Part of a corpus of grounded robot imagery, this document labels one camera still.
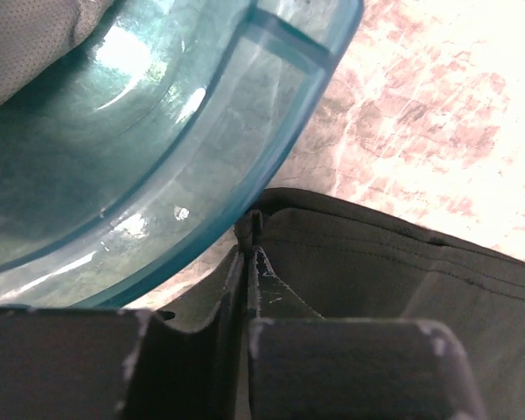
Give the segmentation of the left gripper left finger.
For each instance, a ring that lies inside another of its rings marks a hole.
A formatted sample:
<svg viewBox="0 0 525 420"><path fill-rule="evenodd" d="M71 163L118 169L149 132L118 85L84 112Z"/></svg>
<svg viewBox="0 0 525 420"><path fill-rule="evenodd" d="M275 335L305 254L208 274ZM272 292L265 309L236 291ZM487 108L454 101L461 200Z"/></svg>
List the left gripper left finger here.
<svg viewBox="0 0 525 420"><path fill-rule="evenodd" d="M0 308L0 419L230 419L244 256L158 311Z"/></svg>

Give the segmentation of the black t shirt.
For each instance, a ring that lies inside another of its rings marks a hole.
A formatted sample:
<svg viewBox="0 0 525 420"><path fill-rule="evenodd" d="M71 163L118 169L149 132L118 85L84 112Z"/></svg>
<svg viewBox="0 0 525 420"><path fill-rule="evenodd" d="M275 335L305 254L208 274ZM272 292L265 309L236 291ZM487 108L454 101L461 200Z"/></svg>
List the black t shirt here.
<svg viewBox="0 0 525 420"><path fill-rule="evenodd" d="M525 419L525 262L324 194L266 190L220 266L170 302L194 326L243 263L263 311L315 319L432 319L468 353L492 419Z"/></svg>

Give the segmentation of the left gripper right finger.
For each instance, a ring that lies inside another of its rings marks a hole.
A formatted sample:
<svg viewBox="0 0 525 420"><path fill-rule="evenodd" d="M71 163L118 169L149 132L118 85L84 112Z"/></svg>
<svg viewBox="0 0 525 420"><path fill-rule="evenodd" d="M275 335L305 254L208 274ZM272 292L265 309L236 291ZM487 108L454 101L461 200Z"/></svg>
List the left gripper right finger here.
<svg viewBox="0 0 525 420"><path fill-rule="evenodd" d="M437 321L324 318L273 270L248 268L255 419L482 419L466 351Z"/></svg>

